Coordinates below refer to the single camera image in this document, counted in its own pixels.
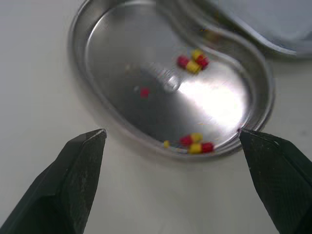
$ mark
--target capsule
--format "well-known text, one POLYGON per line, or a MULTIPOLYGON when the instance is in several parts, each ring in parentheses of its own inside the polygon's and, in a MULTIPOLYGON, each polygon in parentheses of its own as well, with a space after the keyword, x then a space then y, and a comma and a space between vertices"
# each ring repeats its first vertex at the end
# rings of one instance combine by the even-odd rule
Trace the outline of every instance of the capsule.
POLYGON ((168 149, 170 147, 170 142, 168 140, 164 141, 164 148, 168 149))
POLYGON ((200 50, 194 50, 192 52, 192 58, 194 61, 201 66, 202 70, 205 70, 206 67, 208 66, 209 62, 207 57, 204 55, 204 53, 200 50))
POLYGON ((185 56, 179 56, 177 58, 177 63, 180 67, 184 68, 185 70, 197 74, 201 70, 201 66, 198 65, 196 62, 189 60, 185 56))
POLYGON ((190 145, 188 153, 190 154, 203 154, 209 153, 214 150, 214 145, 211 142, 208 143, 194 143, 190 145))
POLYGON ((193 143, 200 142, 203 139, 203 135, 201 133, 192 133, 187 136, 180 138, 180 143, 183 146, 189 146, 193 143))

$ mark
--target yellow capsule body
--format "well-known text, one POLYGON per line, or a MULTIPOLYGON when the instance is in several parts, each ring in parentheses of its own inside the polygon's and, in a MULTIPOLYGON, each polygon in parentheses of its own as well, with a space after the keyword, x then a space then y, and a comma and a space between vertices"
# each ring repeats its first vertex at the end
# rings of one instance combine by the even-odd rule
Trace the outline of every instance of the yellow capsule body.
POLYGON ((170 147, 170 142, 168 140, 164 141, 164 147, 168 149, 170 147))
POLYGON ((188 152, 190 154, 200 154, 201 151, 202 151, 202 147, 200 143, 194 143, 188 149, 188 152))
POLYGON ((200 50, 193 50, 192 51, 192 59, 197 60, 199 56, 204 56, 204 53, 200 50))
POLYGON ((201 67, 194 61, 189 61, 185 69, 191 73, 198 73, 201 70, 201 67))
POLYGON ((191 139, 192 139, 193 143, 197 143, 197 142, 203 140, 203 134, 202 133, 192 133, 191 139))

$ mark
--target red capsule cap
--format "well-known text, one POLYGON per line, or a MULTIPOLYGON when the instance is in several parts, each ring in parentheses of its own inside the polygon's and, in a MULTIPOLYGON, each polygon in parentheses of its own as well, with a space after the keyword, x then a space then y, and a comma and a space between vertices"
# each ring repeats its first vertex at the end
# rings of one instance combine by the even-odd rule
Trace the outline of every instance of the red capsule cap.
POLYGON ((150 94, 150 90, 148 88, 141 88, 140 90, 141 98, 148 98, 149 94, 150 94))
POLYGON ((203 55, 200 55, 197 59, 196 59, 196 63, 199 64, 202 68, 202 70, 206 69, 206 67, 208 66, 209 62, 208 59, 205 58, 203 55))
POLYGON ((193 143, 193 140, 192 140, 191 136, 188 135, 188 136, 184 136, 184 137, 180 138, 180 143, 183 146, 189 146, 193 143))
POLYGON ((179 56, 177 58, 177 63, 180 67, 185 68, 189 62, 190 62, 190 60, 185 56, 179 56))
POLYGON ((214 145, 211 142, 201 144, 202 153, 209 153, 214 150, 214 145))

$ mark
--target metal surface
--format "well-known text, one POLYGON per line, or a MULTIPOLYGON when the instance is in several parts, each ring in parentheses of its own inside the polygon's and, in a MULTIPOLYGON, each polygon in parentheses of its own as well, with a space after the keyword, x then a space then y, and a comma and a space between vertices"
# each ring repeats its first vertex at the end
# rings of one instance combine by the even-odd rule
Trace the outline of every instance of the metal surface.
POLYGON ((312 1, 179 0, 221 23, 235 24, 271 51, 288 57, 312 58, 312 1))
POLYGON ((250 43, 213 26, 202 31, 203 26, 183 15, 175 1, 92 0, 74 19, 69 46, 81 75, 125 133, 168 156, 219 156, 240 147, 238 128, 263 126, 274 81, 250 43), (176 58, 194 48, 211 60, 198 75, 176 66, 176 58), (173 92, 149 64, 174 74, 173 92), (137 87, 149 88, 148 98, 137 87), (212 141, 215 152, 191 156, 185 149, 163 148, 163 141, 193 132, 212 141))

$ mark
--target small object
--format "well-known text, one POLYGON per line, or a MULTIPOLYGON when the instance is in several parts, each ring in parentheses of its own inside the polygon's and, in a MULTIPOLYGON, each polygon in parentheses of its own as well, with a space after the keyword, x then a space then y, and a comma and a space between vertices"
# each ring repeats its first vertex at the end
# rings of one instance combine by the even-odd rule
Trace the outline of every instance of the small object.
POLYGON ((185 70, 197 74, 201 70, 201 66, 198 65, 196 62, 189 60, 185 56, 179 56, 177 58, 177 63, 180 67, 184 68, 185 70))
POLYGON ((150 90, 148 88, 141 88, 141 91, 140 91, 141 98, 148 98, 149 94, 150 94, 150 90))
POLYGON ((192 58, 197 64, 201 66, 202 70, 205 70, 209 64, 207 57, 200 50, 194 50, 192 52, 192 58))
POLYGON ((187 136, 180 138, 180 143, 183 146, 189 146, 193 143, 200 142, 203 139, 203 135, 201 133, 192 133, 187 136))
POLYGON ((214 145, 211 142, 208 143, 194 143, 190 145, 188 152, 190 154, 203 154, 209 153, 214 150, 214 145))
POLYGON ((170 147, 170 142, 168 140, 164 141, 164 147, 168 149, 170 147))

